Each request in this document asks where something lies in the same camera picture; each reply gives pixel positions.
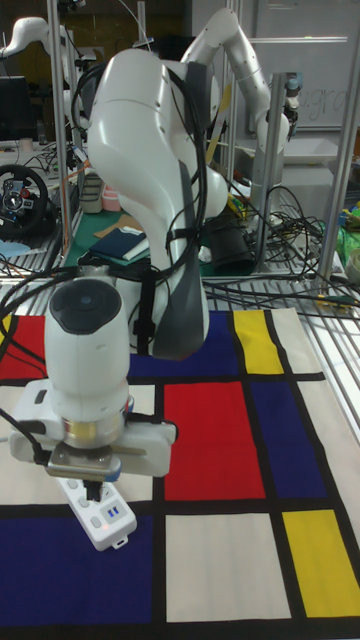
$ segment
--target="power strip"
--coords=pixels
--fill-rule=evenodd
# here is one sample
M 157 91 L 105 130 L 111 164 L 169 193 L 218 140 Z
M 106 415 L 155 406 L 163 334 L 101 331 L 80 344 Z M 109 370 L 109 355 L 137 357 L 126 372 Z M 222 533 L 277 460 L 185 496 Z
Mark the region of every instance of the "power strip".
M 94 502 L 86 499 L 81 480 L 56 480 L 95 549 L 120 549 L 127 543 L 128 535 L 136 529 L 136 517 L 113 484 L 104 482 L 101 501 Z

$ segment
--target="notebook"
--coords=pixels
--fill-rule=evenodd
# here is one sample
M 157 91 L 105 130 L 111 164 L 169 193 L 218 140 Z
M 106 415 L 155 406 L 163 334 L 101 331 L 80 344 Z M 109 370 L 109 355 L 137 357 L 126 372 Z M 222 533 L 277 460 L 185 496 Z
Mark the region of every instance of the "notebook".
M 123 229 L 114 229 L 105 238 L 90 247 L 91 253 L 116 258 L 118 260 L 132 261 L 137 256 L 148 252 L 149 242 L 145 233 L 134 233 Z

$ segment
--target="pink object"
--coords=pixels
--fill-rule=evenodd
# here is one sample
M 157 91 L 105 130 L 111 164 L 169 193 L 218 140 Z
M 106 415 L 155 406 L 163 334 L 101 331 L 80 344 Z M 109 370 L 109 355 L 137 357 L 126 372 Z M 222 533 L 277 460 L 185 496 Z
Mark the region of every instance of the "pink object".
M 103 188 L 101 206 L 104 211 L 120 211 L 120 202 L 117 193 L 107 184 L 105 184 Z

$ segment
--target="whiteboard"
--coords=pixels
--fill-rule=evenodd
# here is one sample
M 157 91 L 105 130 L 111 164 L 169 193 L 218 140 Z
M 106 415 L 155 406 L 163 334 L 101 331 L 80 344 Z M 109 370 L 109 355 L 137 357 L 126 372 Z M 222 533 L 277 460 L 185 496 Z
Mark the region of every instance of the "whiteboard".
M 274 72 L 302 72 L 299 129 L 339 129 L 360 27 L 354 0 L 259 0 L 256 37 L 347 36 L 347 43 L 257 44 L 268 82 Z

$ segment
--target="blue book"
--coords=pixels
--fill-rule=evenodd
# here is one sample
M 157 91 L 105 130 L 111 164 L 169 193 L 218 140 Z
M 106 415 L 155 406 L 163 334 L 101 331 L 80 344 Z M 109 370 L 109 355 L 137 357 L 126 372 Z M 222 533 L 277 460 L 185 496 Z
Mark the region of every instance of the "blue book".
M 133 250 L 146 239 L 145 233 L 129 233 L 122 229 L 114 229 L 105 238 L 90 247 L 92 253 L 101 254 L 110 258 L 123 259 L 126 254 Z

